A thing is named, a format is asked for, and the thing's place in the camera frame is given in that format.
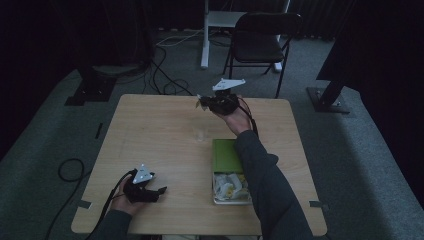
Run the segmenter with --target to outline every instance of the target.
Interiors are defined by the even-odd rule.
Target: wooden table
[[[246,98],[259,136],[290,182],[315,236],[327,226],[288,101]],[[168,186],[157,203],[146,205],[133,218],[129,232],[177,235],[261,235],[253,207],[215,205],[212,199],[212,139],[235,138],[209,110],[195,108],[196,97],[123,95],[113,116],[72,230],[94,228],[104,202],[117,181],[144,163],[155,172],[148,189]],[[193,126],[208,124],[205,141]]]

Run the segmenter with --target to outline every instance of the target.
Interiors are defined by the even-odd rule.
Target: dark background
[[[157,28],[203,27],[204,5],[198,0],[146,1],[143,9],[138,6],[131,11],[120,6],[122,11],[127,9],[135,14],[133,19],[126,20],[140,23],[138,26],[113,21],[113,12],[104,7],[114,3],[110,0],[57,2],[74,24],[86,61],[91,65],[138,64],[145,60],[151,47],[145,35],[140,38],[140,46],[145,47],[138,48],[134,55],[126,54],[122,48],[128,45],[125,42],[133,43],[136,34],[146,33],[154,38],[150,31]],[[131,6],[134,2],[122,3]],[[211,3],[211,9],[220,9],[225,1]],[[234,10],[266,8],[268,3],[236,1]],[[2,158],[57,82],[75,69],[76,64],[73,42],[49,1],[2,1],[0,11]],[[423,205],[423,4],[395,0],[297,0],[292,1],[289,11],[304,18],[299,38],[331,41],[337,37],[318,79],[338,81],[360,92],[364,105]],[[132,28],[118,28],[128,34],[117,38],[112,31],[117,26]]]

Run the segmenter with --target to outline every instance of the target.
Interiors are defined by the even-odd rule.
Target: table leg
[[[209,0],[205,0],[205,19],[204,19],[204,28],[203,28],[203,49],[202,49],[202,62],[200,67],[202,69],[208,68],[209,61]]]

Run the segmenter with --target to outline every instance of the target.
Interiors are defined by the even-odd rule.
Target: person's right hand
[[[248,110],[244,101],[241,101],[239,99],[239,104],[240,104],[240,107],[242,107],[246,111]],[[218,117],[222,118],[225,121],[225,123],[227,124],[227,126],[230,128],[230,130],[236,136],[238,136],[240,133],[242,133],[246,130],[252,129],[252,127],[250,125],[249,116],[247,116],[247,114],[243,110],[241,110],[240,108],[237,108],[233,113],[226,115],[226,116],[221,115],[221,114],[217,114],[217,113],[214,113],[214,114],[217,115]]]

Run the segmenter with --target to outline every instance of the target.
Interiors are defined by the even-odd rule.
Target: chair leg
[[[233,62],[234,62],[234,57],[231,56],[231,59],[230,59],[230,74],[228,75],[229,79],[233,79]]]
[[[281,88],[282,82],[283,82],[283,70],[281,70],[281,73],[280,73],[280,79],[278,80],[278,86],[277,86],[277,92],[275,93],[275,98],[278,98],[278,95],[280,95],[280,88]]]
[[[264,75],[269,72],[269,70],[272,68],[273,63],[270,63],[266,71],[264,72]]]
[[[231,48],[228,50],[227,59],[225,60],[225,66],[224,66],[224,71],[222,71],[222,75],[225,75],[225,71],[227,70],[228,59],[230,59],[230,55],[231,55]]]

